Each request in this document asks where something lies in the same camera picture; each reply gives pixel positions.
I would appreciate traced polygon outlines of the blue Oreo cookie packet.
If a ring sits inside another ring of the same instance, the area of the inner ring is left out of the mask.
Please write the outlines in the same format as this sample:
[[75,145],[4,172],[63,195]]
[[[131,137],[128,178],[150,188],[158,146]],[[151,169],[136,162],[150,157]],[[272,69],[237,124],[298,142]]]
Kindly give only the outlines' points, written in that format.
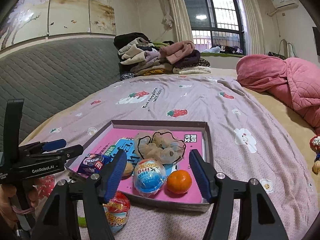
[[102,168],[113,160],[111,156],[103,154],[88,154],[81,161],[77,172],[90,176],[95,173],[100,173]]

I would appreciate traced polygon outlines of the orange mandarin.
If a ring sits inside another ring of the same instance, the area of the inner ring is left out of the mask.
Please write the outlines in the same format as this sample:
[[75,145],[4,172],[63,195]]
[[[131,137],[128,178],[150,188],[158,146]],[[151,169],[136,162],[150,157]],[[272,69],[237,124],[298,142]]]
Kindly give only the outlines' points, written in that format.
[[185,194],[192,185],[192,178],[185,170],[172,172],[167,178],[167,189],[174,194]]

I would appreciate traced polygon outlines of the red surprise egg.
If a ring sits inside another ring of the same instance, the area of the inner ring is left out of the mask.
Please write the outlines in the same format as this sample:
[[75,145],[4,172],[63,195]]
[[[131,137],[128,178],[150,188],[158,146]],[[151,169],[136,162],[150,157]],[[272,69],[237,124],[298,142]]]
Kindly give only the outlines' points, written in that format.
[[130,201],[125,194],[117,191],[107,204],[103,204],[103,207],[110,229],[115,235],[128,221],[131,209]]

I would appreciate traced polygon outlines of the blue surprise egg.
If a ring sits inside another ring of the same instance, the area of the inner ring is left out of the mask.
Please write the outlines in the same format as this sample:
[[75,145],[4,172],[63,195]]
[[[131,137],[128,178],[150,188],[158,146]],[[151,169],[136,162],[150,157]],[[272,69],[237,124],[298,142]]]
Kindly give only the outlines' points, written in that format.
[[133,185],[143,197],[157,194],[167,180],[164,166],[155,159],[143,159],[133,172]]

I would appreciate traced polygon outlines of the small round pastry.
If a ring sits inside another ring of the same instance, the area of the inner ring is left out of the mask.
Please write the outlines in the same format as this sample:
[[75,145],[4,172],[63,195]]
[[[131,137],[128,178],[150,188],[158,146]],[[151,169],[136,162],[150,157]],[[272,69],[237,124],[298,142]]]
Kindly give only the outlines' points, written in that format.
[[134,168],[135,167],[133,166],[133,164],[128,161],[126,163],[126,166],[122,175],[122,179],[129,178],[133,174]]

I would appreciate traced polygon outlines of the grey box with pink book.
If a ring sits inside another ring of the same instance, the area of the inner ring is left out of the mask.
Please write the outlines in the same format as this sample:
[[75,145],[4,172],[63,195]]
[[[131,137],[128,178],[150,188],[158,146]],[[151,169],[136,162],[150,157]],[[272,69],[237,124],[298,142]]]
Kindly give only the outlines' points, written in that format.
[[[122,150],[130,170],[120,181],[118,191],[129,200],[168,210],[206,212],[210,204],[201,196],[189,164],[189,153],[197,150],[212,164],[209,126],[202,121],[112,120],[84,144],[79,157],[67,161],[66,168],[86,178],[84,164],[97,155],[113,159]],[[166,186],[175,171],[186,171],[191,186],[185,193],[173,193]]]

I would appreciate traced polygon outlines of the grey quilted headboard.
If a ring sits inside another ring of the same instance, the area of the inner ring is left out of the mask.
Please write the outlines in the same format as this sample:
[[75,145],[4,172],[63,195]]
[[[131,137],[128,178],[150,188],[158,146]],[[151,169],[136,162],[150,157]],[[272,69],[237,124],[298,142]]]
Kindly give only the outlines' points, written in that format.
[[7,101],[24,99],[18,141],[56,113],[120,80],[111,38],[73,38],[1,58],[1,122]]

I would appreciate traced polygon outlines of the small doll toy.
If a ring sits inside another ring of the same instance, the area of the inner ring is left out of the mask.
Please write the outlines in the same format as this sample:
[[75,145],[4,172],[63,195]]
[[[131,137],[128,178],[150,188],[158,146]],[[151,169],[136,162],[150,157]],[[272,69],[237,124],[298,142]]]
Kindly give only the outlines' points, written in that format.
[[320,136],[316,135],[310,139],[310,148],[315,152],[316,157],[313,163],[312,171],[315,175],[319,174],[320,171]]

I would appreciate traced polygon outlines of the pile of folded clothes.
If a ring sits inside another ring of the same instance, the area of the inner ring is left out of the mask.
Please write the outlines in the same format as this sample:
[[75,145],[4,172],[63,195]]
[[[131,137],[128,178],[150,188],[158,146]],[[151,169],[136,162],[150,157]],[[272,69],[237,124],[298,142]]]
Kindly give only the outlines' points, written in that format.
[[190,41],[151,42],[143,33],[129,33],[114,38],[118,50],[120,79],[160,74],[208,74],[209,61],[201,57]]

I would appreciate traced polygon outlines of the pink quilted blanket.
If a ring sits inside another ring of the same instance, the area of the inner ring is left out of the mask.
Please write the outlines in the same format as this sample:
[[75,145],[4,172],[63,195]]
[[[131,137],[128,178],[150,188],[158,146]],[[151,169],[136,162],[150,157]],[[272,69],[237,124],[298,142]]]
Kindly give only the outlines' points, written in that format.
[[319,134],[319,67],[290,57],[248,55],[236,65],[237,81],[256,92],[268,92],[298,113]]

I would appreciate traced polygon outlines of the right white curtain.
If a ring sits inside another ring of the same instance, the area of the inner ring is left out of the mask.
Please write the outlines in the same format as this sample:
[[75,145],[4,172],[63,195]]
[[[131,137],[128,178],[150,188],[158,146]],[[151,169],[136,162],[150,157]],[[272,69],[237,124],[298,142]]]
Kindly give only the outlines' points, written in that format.
[[247,55],[264,54],[264,26],[258,0],[238,0]]

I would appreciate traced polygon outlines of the dark framed window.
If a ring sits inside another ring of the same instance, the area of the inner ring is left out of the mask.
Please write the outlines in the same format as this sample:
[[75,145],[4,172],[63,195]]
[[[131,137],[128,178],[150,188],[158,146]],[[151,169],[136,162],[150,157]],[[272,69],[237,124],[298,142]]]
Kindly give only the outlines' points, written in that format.
[[245,55],[237,0],[184,0],[193,42],[202,53]]

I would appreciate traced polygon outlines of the left beige curtain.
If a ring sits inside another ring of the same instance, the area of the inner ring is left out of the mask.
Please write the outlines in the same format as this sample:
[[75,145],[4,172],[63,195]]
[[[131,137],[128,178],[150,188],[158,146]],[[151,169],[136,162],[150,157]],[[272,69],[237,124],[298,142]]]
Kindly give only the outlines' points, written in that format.
[[178,41],[193,41],[191,24],[184,0],[159,0],[164,33],[174,30]]

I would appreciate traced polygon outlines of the black television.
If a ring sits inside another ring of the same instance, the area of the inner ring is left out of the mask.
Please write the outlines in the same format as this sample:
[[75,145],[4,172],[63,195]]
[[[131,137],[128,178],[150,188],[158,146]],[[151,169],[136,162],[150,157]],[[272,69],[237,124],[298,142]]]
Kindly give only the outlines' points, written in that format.
[[317,55],[320,56],[320,32],[317,29],[317,27],[313,27],[312,29],[313,29],[313,34],[314,34],[314,38],[315,38]]

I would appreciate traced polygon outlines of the white air conditioner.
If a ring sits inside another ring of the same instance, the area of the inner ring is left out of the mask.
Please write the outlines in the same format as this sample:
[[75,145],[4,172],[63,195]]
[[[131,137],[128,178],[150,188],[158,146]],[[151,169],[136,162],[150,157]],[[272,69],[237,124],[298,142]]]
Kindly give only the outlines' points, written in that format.
[[273,6],[278,10],[296,8],[299,6],[298,0],[271,0],[271,1]]

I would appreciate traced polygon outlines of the blossom wall painting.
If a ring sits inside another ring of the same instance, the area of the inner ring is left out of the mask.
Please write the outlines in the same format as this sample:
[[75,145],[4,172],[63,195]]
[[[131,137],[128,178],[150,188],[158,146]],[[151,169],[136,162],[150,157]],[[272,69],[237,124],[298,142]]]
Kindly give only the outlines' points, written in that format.
[[1,24],[1,49],[77,33],[115,35],[112,0],[18,0]]

